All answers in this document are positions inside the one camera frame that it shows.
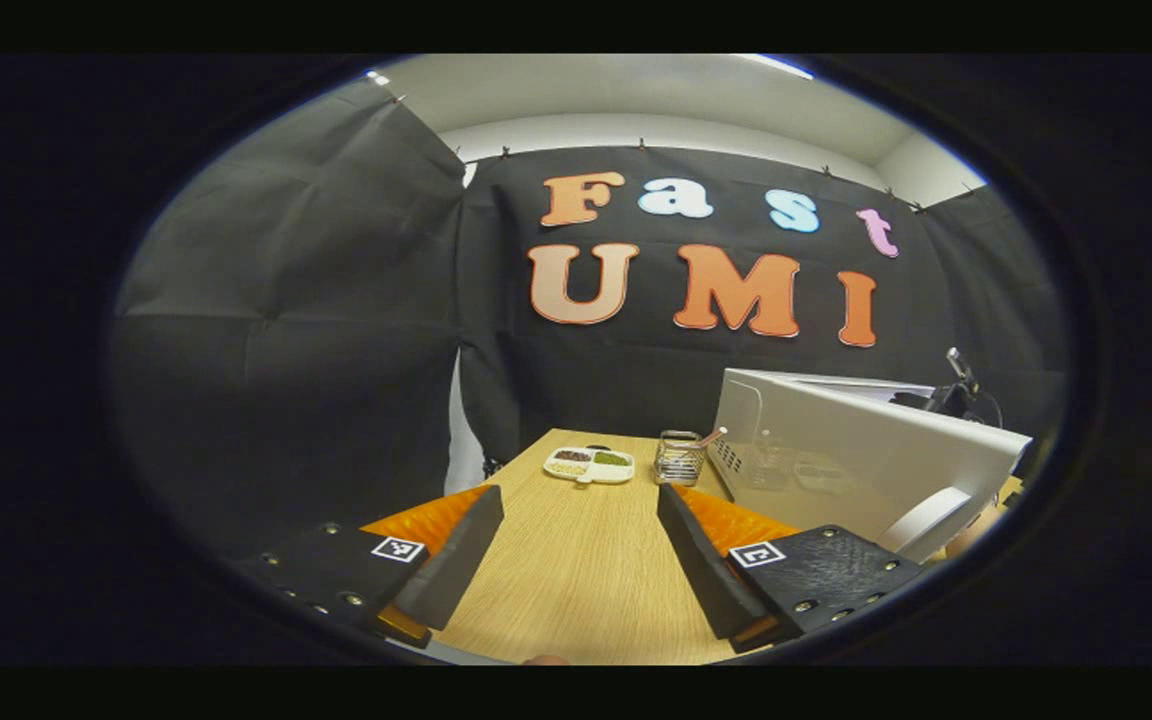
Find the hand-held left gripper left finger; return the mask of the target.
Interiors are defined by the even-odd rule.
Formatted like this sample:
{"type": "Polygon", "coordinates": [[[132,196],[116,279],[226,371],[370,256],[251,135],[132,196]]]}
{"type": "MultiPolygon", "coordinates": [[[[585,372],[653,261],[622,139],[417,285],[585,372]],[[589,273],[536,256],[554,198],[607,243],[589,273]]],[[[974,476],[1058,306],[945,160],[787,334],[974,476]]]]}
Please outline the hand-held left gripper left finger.
{"type": "Polygon", "coordinates": [[[500,487],[476,486],[362,526],[324,521],[238,568],[355,632],[426,647],[449,624],[505,518],[500,487]]]}

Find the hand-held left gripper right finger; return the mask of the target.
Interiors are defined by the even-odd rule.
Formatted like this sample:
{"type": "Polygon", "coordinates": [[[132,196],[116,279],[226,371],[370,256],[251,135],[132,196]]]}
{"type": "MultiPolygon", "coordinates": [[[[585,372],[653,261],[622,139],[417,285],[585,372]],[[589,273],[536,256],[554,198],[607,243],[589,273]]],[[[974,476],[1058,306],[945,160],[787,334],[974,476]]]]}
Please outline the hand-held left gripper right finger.
{"type": "Polygon", "coordinates": [[[923,564],[835,524],[795,529],[679,484],[657,516],[718,639],[744,653],[867,614],[923,564]]]}

